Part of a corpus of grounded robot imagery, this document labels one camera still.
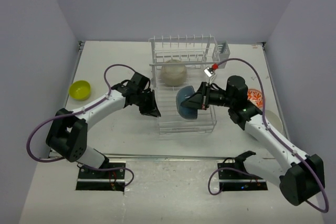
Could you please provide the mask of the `beige bowl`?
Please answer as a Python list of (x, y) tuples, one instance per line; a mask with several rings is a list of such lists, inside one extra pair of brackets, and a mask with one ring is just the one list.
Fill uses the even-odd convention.
[(171, 87), (181, 86), (187, 77), (187, 67), (179, 60), (168, 60), (161, 68), (162, 81)]

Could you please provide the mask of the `white wire dish rack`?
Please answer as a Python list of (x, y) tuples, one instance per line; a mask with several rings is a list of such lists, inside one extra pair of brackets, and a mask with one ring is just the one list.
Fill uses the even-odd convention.
[(217, 123), (214, 107), (180, 116), (180, 103), (197, 91), (209, 78), (204, 73), (218, 58), (218, 46), (213, 36), (153, 37), (152, 87), (161, 117), (160, 134), (210, 133)]

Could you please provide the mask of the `dark green bowl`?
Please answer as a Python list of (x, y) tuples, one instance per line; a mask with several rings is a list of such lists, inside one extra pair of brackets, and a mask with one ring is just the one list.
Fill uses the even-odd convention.
[(279, 132), (283, 133), (283, 123), (280, 117), (271, 110), (265, 110), (265, 117), (267, 121)]

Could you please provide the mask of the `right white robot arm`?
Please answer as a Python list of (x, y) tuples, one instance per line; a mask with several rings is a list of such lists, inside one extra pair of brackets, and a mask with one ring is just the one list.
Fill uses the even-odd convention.
[(240, 76), (231, 76), (226, 89), (202, 82), (198, 90), (182, 88), (176, 96), (179, 115), (187, 120), (197, 119), (199, 110), (209, 106), (228, 108), (230, 119), (254, 137), (272, 156), (266, 161), (253, 151), (235, 157), (231, 168), (239, 178), (257, 176), (277, 186), (285, 199), (294, 206), (325, 192), (324, 164), (316, 154), (308, 155), (288, 141), (264, 117), (262, 111), (247, 98), (248, 87)]

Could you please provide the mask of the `yellow bowl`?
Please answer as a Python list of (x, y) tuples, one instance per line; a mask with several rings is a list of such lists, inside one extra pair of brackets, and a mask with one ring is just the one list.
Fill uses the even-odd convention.
[(87, 100), (91, 95), (91, 85), (88, 81), (79, 80), (69, 87), (69, 96), (76, 101)]

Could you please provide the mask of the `blue bowl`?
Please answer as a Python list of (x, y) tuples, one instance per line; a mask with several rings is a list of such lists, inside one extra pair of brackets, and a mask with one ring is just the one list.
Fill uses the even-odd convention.
[(195, 93), (193, 86), (185, 86), (177, 92), (176, 108), (179, 115), (186, 120), (197, 119), (197, 109), (183, 107), (181, 104)]

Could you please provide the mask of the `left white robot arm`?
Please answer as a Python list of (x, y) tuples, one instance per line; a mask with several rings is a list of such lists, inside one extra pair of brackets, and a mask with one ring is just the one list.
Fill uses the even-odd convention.
[(138, 106), (142, 115), (161, 116), (150, 79), (138, 72), (130, 80), (108, 85), (106, 94), (81, 108), (57, 111), (46, 144), (67, 161), (81, 164), (97, 178), (104, 178), (109, 172), (109, 159), (87, 145), (88, 131), (108, 115), (130, 105)]

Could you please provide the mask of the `white orange patterned bowl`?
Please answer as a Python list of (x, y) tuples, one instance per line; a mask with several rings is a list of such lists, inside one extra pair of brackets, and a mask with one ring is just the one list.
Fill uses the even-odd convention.
[(247, 92), (248, 100), (251, 101), (256, 107), (263, 107), (263, 95), (260, 90), (257, 89), (248, 89)]

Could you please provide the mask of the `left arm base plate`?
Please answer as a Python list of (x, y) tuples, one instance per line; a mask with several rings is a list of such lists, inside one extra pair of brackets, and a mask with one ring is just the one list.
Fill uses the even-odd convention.
[(121, 191), (125, 189), (125, 163), (109, 163), (105, 168), (117, 170), (99, 172), (79, 168), (76, 190), (78, 191)]

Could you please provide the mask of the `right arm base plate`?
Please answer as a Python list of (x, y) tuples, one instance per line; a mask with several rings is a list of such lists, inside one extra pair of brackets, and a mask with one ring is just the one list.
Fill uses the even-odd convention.
[[(243, 163), (235, 158), (226, 158), (217, 163), (217, 168), (233, 168), (246, 173)], [(260, 177), (244, 175), (233, 170), (218, 172), (220, 191), (262, 191), (268, 190), (267, 183)]]

